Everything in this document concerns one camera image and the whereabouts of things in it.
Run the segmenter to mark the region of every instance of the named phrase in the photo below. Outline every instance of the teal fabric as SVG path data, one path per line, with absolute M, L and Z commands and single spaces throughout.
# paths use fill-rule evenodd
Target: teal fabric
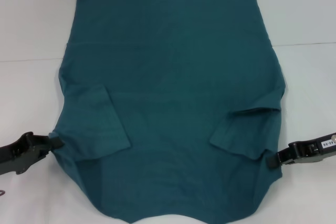
M 285 89 L 256 0 L 77 0 L 50 136 L 105 215 L 251 215 L 281 177 Z

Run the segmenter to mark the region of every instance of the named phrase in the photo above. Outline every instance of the teal t-shirt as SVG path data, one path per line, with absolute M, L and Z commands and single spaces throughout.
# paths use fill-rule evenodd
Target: teal t-shirt
M 251 215 L 285 89 L 256 0 L 77 0 L 59 164 L 105 215 Z

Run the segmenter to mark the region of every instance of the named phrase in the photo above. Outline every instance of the fabric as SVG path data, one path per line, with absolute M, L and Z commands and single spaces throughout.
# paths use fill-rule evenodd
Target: fabric
M 251 215 L 285 89 L 256 0 L 77 0 L 54 153 L 105 215 Z

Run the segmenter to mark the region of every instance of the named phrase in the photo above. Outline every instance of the white table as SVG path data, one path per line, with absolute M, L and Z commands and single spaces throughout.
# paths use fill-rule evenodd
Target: white table
M 335 0 L 258 0 L 287 83 L 279 149 L 336 132 Z M 0 0 L 0 145 L 48 134 L 63 98 L 57 72 L 75 0 Z M 282 46 L 314 44 L 304 46 Z M 257 212 L 237 223 L 335 223 L 336 158 L 284 166 Z M 99 213 L 52 154 L 26 173 L 0 176 L 0 223 L 125 223 Z M 161 216 L 139 223 L 202 223 Z

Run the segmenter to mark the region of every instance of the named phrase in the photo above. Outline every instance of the sticker label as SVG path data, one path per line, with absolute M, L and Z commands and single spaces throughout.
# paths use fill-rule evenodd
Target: sticker label
M 321 142 L 323 148 L 328 148 L 332 146 L 336 146 L 336 143 L 333 140 L 326 140 Z

